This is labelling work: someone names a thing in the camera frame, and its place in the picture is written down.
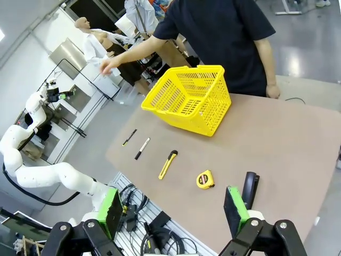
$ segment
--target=table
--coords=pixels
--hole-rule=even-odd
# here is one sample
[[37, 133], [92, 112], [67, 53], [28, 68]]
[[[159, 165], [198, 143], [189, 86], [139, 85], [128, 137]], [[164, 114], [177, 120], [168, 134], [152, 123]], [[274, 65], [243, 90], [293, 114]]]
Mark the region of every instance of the table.
[[[155, 204], [219, 253], [231, 239], [223, 211], [227, 185], [241, 191], [247, 171], [261, 176], [253, 210], [269, 223], [289, 219], [304, 240], [328, 189], [341, 143], [339, 112], [293, 102], [232, 94], [213, 137], [181, 130], [138, 109], [107, 151], [107, 159]], [[126, 146], [122, 143], [137, 132]], [[136, 153], [147, 137], [140, 158]], [[172, 150], [178, 156], [158, 175]], [[212, 171], [216, 186], [196, 177]]]

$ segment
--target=mannequin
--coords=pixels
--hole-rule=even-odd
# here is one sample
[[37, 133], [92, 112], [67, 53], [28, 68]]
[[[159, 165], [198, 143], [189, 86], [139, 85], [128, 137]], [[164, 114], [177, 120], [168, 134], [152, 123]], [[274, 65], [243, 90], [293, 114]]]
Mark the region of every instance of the mannequin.
[[[83, 47], [85, 59], [96, 66], [99, 66], [104, 59], [125, 52], [117, 39], [125, 44], [134, 43], [133, 39], [126, 36], [113, 34], [102, 29], [91, 29], [90, 23], [85, 17], [76, 20], [75, 27], [86, 34]], [[141, 94], [147, 95], [149, 93], [148, 82], [141, 77], [142, 69], [136, 61], [126, 63], [118, 69], [113, 69], [112, 73], [116, 76], [121, 75], [131, 86], [136, 86], [136, 89]]]

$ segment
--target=pen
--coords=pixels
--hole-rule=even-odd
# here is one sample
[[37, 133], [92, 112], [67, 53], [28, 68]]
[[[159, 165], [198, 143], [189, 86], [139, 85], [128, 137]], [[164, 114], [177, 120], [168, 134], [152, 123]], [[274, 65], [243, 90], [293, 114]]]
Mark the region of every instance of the pen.
[[128, 139], [126, 139], [126, 141], [122, 144], [122, 146], [125, 146], [127, 144], [127, 142], [131, 139], [131, 137], [135, 134], [135, 132], [137, 131], [137, 129], [135, 129], [132, 134], [129, 136]]
[[140, 157], [142, 151], [144, 150], [144, 148], [146, 147], [146, 145], [148, 144], [149, 141], [150, 141], [150, 138], [148, 138], [148, 139], [145, 141], [145, 143], [144, 143], [143, 146], [141, 147], [140, 151], [136, 154], [135, 160], [137, 160], [137, 159]]

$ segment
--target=black marker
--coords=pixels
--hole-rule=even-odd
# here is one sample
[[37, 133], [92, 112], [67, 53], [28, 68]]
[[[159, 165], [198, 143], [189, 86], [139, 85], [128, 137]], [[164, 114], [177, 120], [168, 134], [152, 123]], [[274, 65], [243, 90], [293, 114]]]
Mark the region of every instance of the black marker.
[[122, 146], [125, 146], [125, 145], [127, 144], [127, 142], [131, 139], [131, 137], [135, 134], [136, 131], [137, 131], [137, 129], [135, 129], [135, 130], [133, 131], [133, 133], [129, 136], [128, 139], [126, 139], [126, 141], [122, 144]]

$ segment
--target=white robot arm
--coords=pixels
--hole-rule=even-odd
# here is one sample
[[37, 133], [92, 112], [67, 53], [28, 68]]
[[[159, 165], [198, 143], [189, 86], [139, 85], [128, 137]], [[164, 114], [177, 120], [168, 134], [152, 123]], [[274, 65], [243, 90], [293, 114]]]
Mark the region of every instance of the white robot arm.
[[61, 182], [65, 187], [76, 190], [91, 197], [94, 211], [98, 211], [108, 190], [108, 186], [77, 171], [68, 163], [49, 166], [27, 167], [23, 164], [19, 144], [38, 131], [38, 127], [46, 121], [42, 105], [46, 101], [46, 90], [33, 93], [26, 102], [26, 110], [33, 123], [24, 129], [11, 125], [0, 141], [0, 153], [4, 156], [4, 164], [8, 174], [16, 177], [20, 186], [25, 188], [49, 187]]

